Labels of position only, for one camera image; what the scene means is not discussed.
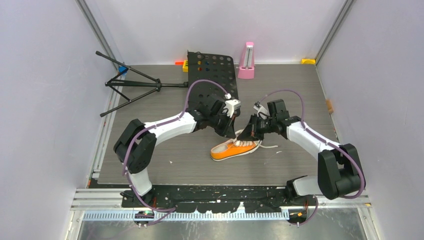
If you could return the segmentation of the orange canvas sneaker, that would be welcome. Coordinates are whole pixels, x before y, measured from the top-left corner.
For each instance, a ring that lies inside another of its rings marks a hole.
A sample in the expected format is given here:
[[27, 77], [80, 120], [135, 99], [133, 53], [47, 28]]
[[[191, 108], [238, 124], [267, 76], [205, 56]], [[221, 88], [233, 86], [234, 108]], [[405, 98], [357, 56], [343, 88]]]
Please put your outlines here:
[[219, 162], [234, 157], [244, 156], [255, 152], [258, 147], [254, 146], [235, 146], [232, 139], [227, 140], [210, 150], [212, 160]]

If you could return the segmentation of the white shoelace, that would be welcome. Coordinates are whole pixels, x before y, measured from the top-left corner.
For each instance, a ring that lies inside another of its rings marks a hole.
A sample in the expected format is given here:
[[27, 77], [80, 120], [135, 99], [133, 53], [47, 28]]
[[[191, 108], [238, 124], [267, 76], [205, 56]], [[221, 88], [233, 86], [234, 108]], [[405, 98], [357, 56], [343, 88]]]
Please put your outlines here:
[[236, 138], [234, 138], [232, 140], [233, 144], [237, 147], [248, 147], [248, 146], [254, 146], [254, 147], [258, 147], [258, 148], [264, 148], [264, 149], [272, 149], [272, 148], [277, 148], [278, 145], [272, 145], [272, 146], [265, 146], [262, 145], [262, 141], [261, 140], [257, 140], [257, 141], [246, 141], [246, 140], [238, 140], [238, 136], [243, 132], [242, 129], [237, 130], [235, 132]]

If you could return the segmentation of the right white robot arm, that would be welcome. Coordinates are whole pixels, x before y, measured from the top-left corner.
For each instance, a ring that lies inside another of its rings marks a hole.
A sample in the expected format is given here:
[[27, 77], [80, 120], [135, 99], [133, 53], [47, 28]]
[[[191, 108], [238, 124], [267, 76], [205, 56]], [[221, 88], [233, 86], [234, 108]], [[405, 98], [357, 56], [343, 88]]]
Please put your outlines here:
[[296, 143], [317, 161], [317, 174], [305, 175], [286, 183], [285, 198], [299, 205], [307, 195], [321, 195], [329, 200], [358, 197], [366, 186], [357, 149], [352, 144], [329, 140], [310, 128], [300, 117], [290, 116], [282, 99], [263, 106], [255, 103], [253, 114], [245, 129], [238, 134], [240, 141], [262, 141], [265, 134], [275, 133]]

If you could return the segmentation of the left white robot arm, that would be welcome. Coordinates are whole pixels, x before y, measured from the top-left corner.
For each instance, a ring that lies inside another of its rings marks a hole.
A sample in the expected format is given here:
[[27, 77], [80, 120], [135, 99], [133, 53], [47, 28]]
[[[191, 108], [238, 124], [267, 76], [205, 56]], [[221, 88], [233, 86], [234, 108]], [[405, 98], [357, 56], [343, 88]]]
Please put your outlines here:
[[153, 202], [152, 183], [148, 175], [155, 147], [179, 135], [211, 127], [225, 138], [235, 138], [234, 121], [241, 101], [226, 94], [224, 98], [209, 95], [204, 102], [188, 106], [183, 112], [154, 122], [132, 120], [113, 147], [123, 166], [123, 174], [135, 192], [141, 207]]

